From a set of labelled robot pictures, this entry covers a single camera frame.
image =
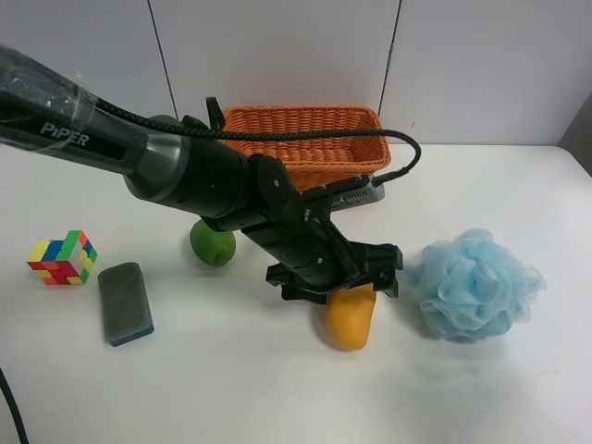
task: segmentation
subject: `black cable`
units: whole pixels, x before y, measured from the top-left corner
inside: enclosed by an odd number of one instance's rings
[[[397,171],[392,171],[387,174],[383,174],[373,179],[375,186],[381,183],[388,182],[396,178],[400,178],[407,174],[422,155],[422,149],[412,137],[408,136],[394,129],[326,129],[322,131],[306,131],[306,132],[231,132],[223,131],[219,129],[198,129],[198,128],[186,128],[178,125],[170,125],[165,122],[158,120],[152,120],[150,118],[138,116],[130,111],[126,111],[118,106],[110,104],[106,100],[100,97],[96,98],[96,107],[102,109],[106,113],[119,117],[123,120],[147,128],[149,130],[155,130],[160,132],[166,132],[169,134],[177,134],[179,136],[195,137],[200,139],[216,139],[222,141],[247,141],[247,142],[289,142],[289,141],[302,141],[305,139],[331,139],[336,137],[394,137],[407,142],[415,150],[415,157],[411,163],[404,166]]]
[[[2,390],[2,393],[6,398],[6,404],[8,404],[8,409],[12,414],[12,420],[15,422],[15,427],[17,428],[18,440],[20,441],[20,444],[29,444],[29,439],[27,438],[25,425],[22,423],[22,417],[20,416],[19,407],[17,406],[15,397],[12,395],[12,390],[10,390],[8,381],[6,381],[4,373],[2,373],[2,368],[0,368],[0,389]]]

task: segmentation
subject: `green fruit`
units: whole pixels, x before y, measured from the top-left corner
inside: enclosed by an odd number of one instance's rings
[[[191,229],[189,240],[195,255],[211,266],[225,265],[237,250],[232,231],[217,233],[202,220]]]

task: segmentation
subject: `orange basket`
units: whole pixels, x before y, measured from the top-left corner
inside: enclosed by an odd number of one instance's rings
[[[224,112],[226,131],[300,132],[382,128],[378,115],[358,105],[233,106]],[[384,137],[340,137],[293,142],[225,141],[244,154],[280,159],[298,191],[372,174],[390,163]]]

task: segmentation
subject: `rubik's cube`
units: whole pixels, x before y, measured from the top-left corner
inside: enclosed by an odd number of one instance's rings
[[[64,240],[40,240],[27,264],[47,285],[82,285],[93,270],[97,253],[83,231],[73,229]]]

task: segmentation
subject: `white tabletop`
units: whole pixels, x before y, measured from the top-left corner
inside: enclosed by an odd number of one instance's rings
[[[393,146],[393,166],[411,156]],[[380,295],[363,351],[334,350],[322,308],[283,302],[274,260],[237,234],[225,268],[192,257],[197,216],[136,200],[122,178],[0,147],[0,366],[31,443],[500,444],[592,441],[592,178],[552,147],[425,146],[384,201],[336,213],[353,240],[406,258],[491,230],[549,289],[528,324],[476,344],[426,336]],[[37,240],[86,231],[84,287],[46,287]],[[103,342],[97,273],[142,267],[155,333]],[[17,442],[0,399],[0,442]]]

